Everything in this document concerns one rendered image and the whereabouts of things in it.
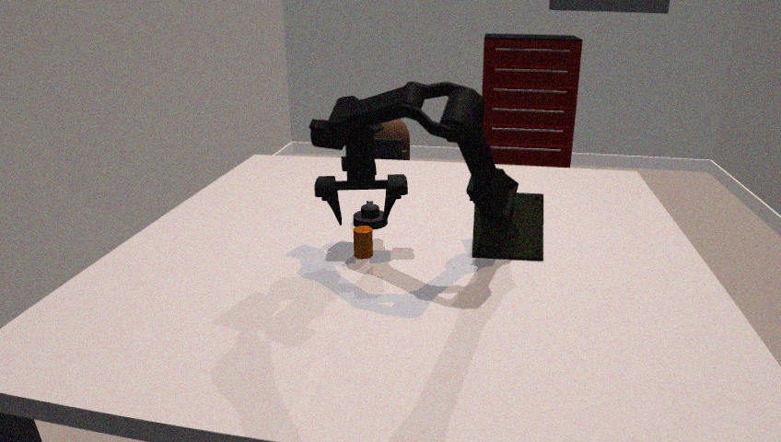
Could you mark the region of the dark grey round pedestal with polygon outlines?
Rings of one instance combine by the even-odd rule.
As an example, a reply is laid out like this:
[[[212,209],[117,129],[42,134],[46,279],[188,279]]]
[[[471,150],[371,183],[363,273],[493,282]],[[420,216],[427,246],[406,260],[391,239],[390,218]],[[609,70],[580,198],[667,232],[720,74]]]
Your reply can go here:
[[[367,204],[361,206],[361,211],[354,213],[354,226],[368,226],[372,229],[385,227],[388,224],[388,219],[384,225],[383,215],[384,212],[379,210],[378,205],[373,204],[373,200],[367,200]]]

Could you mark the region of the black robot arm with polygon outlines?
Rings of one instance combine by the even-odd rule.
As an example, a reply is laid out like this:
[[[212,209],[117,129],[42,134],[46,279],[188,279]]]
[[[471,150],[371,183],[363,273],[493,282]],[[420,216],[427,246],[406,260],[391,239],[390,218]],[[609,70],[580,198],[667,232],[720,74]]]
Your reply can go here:
[[[447,106],[440,123],[433,122],[421,109],[425,99],[443,96],[449,97]],[[471,88],[446,81],[429,85],[410,81],[366,99],[341,97],[328,121],[312,120],[310,140],[318,147],[342,150],[345,145],[349,155],[369,155],[374,153],[374,133],[384,129],[380,123],[402,118],[458,143],[472,174],[466,191],[480,210],[483,225],[512,227],[519,183],[495,167],[483,132],[484,99]]]

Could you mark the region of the orange knob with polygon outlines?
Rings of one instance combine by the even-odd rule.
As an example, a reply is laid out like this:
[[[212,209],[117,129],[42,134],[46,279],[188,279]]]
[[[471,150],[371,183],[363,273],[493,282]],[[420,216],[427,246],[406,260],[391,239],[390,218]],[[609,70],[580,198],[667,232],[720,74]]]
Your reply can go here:
[[[358,259],[368,259],[373,256],[372,227],[354,228],[354,254]]]

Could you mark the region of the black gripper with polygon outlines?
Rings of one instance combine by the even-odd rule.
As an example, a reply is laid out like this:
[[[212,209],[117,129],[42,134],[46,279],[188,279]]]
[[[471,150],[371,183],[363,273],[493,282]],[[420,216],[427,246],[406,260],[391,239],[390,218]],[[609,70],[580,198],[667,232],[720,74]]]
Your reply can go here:
[[[401,199],[402,195],[408,194],[408,184],[404,174],[389,174],[387,180],[375,180],[375,152],[363,156],[346,153],[346,173],[347,180],[335,181],[335,176],[319,176],[314,184],[315,197],[321,197],[322,201],[329,204],[340,226],[342,215],[338,191],[386,189],[384,225],[395,201]]]

